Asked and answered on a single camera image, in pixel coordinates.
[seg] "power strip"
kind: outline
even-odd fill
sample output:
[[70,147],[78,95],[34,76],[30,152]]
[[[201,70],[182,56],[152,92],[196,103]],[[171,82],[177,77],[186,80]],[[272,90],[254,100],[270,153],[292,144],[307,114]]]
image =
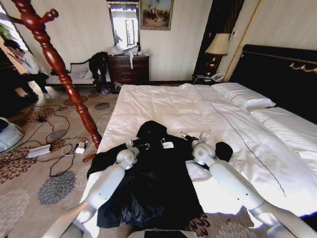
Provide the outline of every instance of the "power strip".
[[30,149],[29,154],[26,156],[26,158],[30,159],[40,155],[50,153],[50,147],[51,147],[51,144],[48,144],[38,148]]

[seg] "white label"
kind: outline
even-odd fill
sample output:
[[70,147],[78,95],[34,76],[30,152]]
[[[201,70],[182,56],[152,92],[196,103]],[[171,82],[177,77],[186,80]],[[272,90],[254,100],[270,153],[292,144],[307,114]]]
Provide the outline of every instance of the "white label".
[[174,148],[173,142],[164,142],[162,145],[164,149]]

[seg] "patterned carpet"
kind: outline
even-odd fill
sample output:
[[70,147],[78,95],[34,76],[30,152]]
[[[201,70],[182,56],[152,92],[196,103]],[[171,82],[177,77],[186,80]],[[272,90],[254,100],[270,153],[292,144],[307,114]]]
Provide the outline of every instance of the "patterned carpet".
[[[82,159],[97,150],[85,130],[76,135],[83,125],[63,88],[48,87],[48,90],[51,99],[44,99],[38,93],[40,99],[36,104],[9,118],[23,128],[25,135],[17,145],[0,154],[0,238],[41,237],[66,209],[78,204],[87,182],[91,162],[83,163]],[[111,117],[111,113],[103,112],[113,111],[118,95],[100,95],[92,88],[79,88],[79,91],[102,135]],[[38,122],[38,117],[47,122]],[[85,153],[63,156],[63,149],[70,141],[73,147],[87,141]],[[48,143],[51,153],[25,158],[29,149]],[[64,153],[71,151],[68,146]],[[50,177],[50,173],[59,176]],[[242,209],[237,215],[204,214],[185,229],[207,238],[266,237],[265,227],[251,230],[250,226],[252,222]],[[102,229],[99,237],[123,238],[132,231],[133,227],[121,225]]]

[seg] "lamp base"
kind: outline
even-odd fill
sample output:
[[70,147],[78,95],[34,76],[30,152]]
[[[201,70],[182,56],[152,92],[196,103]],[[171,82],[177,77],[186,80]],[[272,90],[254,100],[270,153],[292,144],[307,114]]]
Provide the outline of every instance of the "lamp base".
[[211,60],[206,64],[206,76],[212,76],[217,72],[222,55],[212,55]]

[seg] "floor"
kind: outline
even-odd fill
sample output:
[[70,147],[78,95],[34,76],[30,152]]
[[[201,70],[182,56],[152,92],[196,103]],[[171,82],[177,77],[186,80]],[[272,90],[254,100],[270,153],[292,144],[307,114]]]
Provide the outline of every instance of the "floor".
[[[82,122],[64,88],[48,87],[52,98],[45,99],[36,85],[31,87],[40,95],[38,102],[9,119],[25,135],[16,146],[0,153],[0,238],[41,237],[66,209],[76,206],[91,163],[82,159],[96,152],[89,134],[81,132]],[[118,95],[101,95],[87,87],[78,90],[102,135]],[[38,117],[47,122],[38,122]],[[70,145],[65,148],[67,144],[74,147],[80,141],[87,142],[83,155],[63,156],[72,151]],[[29,149],[47,143],[51,153],[25,158]],[[204,214],[184,229],[209,238],[265,238],[265,227],[252,230],[252,224],[241,209],[237,215]],[[99,237],[127,237],[132,230],[127,225],[102,229]]]

